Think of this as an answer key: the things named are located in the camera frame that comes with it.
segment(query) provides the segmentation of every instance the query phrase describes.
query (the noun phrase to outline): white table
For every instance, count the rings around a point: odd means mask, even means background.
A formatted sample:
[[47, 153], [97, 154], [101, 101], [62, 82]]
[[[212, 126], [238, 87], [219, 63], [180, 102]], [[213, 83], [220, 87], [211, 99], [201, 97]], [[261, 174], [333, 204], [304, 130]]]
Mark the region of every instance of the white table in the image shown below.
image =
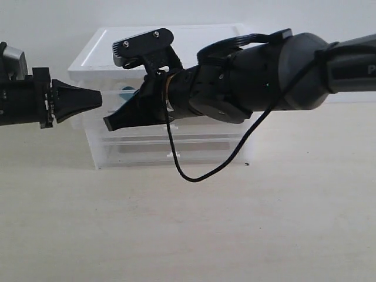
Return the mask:
[[69, 123], [2, 127], [0, 280], [374, 281], [375, 111], [273, 113], [251, 166], [200, 184], [95, 171]]

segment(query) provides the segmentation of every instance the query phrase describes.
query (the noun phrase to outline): plastic storage box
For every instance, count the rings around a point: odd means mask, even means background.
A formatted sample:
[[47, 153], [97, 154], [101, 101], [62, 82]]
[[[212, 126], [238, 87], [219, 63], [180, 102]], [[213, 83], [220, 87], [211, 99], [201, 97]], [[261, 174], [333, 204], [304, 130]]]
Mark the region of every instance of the plastic storage box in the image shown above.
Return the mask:
[[[164, 26], [174, 33], [174, 49], [185, 68], [194, 66], [196, 53], [215, 41], [244, 34], [241, 25]], [[78, 86], [102, 91], [103, 105], [71, 119], [74, 128], [84, 128], [97, 169], [105, 167], [173, 164], [165, 125], [134, 127], [109, 132], [103, 117], [123, 105], [146, 74], [143, 68], [123, 70], [112, 61], [112, 43], [150, 31], [159, 26], [142, 28], [102, 28], [69, 68], [70, 78]], [[172, 132], [181, 163], [224, 161], [245, 132], [244, 125], [233, 125], [207, 117], [176, 120]], [[244, 151], [234, 163], [249, 163]]]

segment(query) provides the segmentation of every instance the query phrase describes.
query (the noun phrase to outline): white container lid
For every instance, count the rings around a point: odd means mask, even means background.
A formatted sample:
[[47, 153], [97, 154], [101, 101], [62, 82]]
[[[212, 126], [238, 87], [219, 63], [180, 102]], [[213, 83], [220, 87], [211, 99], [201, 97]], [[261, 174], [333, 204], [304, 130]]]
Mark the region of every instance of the white container lid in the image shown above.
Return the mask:
[[197, 65], [196, 54], [207, 45], [219, 40], [246, 34], [242, 24], [186, 25], [186, 26], [135, 26], [100, 28], [68, 69], [74, 81], [94, 79], [141, 79], [143, 66], [125, 70], [114, 65], [112, 43], [158, 28], [167, 28], [174, 34], [172, 47], [184, 68]]

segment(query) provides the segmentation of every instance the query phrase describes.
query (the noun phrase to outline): table surface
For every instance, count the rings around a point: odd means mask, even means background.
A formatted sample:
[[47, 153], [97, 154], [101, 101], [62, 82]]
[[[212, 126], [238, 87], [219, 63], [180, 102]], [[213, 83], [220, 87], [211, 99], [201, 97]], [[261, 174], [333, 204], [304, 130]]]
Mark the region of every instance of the table surface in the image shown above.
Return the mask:
[[375, 110], [273, 113], [251, 166], [198, 184], [95, 171], [69, 122], [2, 127], [0, 280], [374, 281]]

